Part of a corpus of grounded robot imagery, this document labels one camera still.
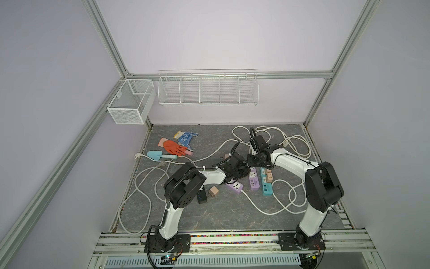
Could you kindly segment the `purple power strip front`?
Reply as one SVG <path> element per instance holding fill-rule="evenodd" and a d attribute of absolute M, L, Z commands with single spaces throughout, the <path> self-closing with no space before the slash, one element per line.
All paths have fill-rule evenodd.
<path fill-rule="evenodd" d="M 236 193 L 241 193 L 244 187 L 244 185 L 240 182 L 229 183 L 229 184 L 226 184 L 226 186 L 232 189 L 233 191 L 235 191 Z"/>

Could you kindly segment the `purple power strip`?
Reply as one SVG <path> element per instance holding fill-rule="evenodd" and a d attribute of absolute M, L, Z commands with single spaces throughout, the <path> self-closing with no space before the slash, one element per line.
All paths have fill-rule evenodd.
<path fill-rule="evenodd" d="M 241 193 L 244 187 L 244 185 L 240 182 L 229 183 L 229 184 L 226 184 L 226 186 L 232 189 L 233 191 L 235 191 L 236 193 Z"/>
<path fill-rule="evenodd" d="M 259 183 L 259 178 L 258 178 L 258 173 L 257 173 L 256 167 L 250 168 L 249 183 L 250 183 L 250 189 L 252 191 L 256 191 L 260 188 L 260 183 Z"/>

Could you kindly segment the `black power strip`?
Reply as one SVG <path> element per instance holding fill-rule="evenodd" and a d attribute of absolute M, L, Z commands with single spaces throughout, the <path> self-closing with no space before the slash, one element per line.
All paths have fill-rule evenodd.
<path fill-rule="evenodd" d="M 197 200 L 199 204 L 205 204 L 207 203 L 207 195 L 206 195 L 206 189 L 204 186 L 201 186 L 198 193 L 197 193 Z"/>

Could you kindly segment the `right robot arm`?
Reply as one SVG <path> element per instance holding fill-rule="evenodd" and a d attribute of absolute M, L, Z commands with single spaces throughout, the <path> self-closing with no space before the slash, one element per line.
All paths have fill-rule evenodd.
<path fill-rule="evenodd" d="M 270 145 L 261 135 L 250 135 L 252 152 L 247 156 L 251 167 L 281 167 L 304 181 L 307 209 L 296 228 L 297 244 L 318 239 L 329 209 L 344 196 L 338 175 L 329 162 L 316 163 L 300 158 L 279 145 Z"/>

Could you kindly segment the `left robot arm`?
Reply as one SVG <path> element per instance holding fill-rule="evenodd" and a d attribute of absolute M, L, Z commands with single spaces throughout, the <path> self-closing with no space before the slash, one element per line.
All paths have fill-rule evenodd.
<path fill-rule="evenodd" d="M 167 242 L 177 235 L 183 209 L 192 202 L 201 187 L 235 183 L 249 173 L 246 160 L 236 152 L 212 167 L 184 163 L 164 184 L 166 209 L 156 232 L 158 238 Z"/>

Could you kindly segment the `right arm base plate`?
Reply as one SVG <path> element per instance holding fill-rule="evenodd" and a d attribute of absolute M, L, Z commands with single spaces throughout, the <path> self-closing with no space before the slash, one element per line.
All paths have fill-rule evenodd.
<path fill-rule="evenodd" d="M 325 240 L 321 233 L 307 237 L 302 233 L 279 233 L 278 244 L 282 251 L 323 251 L 326 250 Z"/>

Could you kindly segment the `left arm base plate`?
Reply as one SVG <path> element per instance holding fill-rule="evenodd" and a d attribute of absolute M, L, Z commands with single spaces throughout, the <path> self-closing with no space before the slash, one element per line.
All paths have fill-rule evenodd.
<path fill-rule="evenodd" d="M 144 251 L 150 253 L 167 253 L 167 252 L 190 252 L 191 235 L 177 234 L 169 240 L 165 240 L 161 235 L 150 235 L 147 240 Z"/>

